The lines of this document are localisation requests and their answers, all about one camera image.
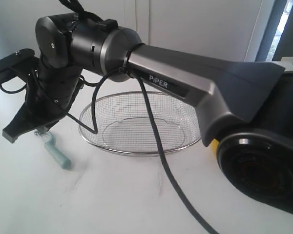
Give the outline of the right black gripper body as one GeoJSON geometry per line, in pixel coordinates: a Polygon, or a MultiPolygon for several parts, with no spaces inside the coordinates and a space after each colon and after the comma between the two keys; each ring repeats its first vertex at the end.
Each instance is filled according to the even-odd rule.
{"type": "Polygon", "coordinates": [[[40,55],[36,70],[32,71],[32,87],[26,97],[26,105],[38,129],[51,129],[70,110],[82,83],[82,68],[68,65],[53,67],[46,56],[40,55]]]}

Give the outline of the right grey black robot arm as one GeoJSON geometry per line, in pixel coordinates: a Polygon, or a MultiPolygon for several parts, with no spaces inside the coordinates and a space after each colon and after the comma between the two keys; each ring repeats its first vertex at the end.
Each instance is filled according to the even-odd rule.
{"type": "Polygon", "coordinates": [[[137,78],[194,107],[202,143],[218,141],[218,165],[235,188],[293,214],[293,71],[146,45],[115,20],[76,13],[38,19],[35,34],[40,57],[13,55],[9,66],[17,77],[28,71],[25,102],[2,132],[8,141],[62,119],[82,70],[137,78]]]}

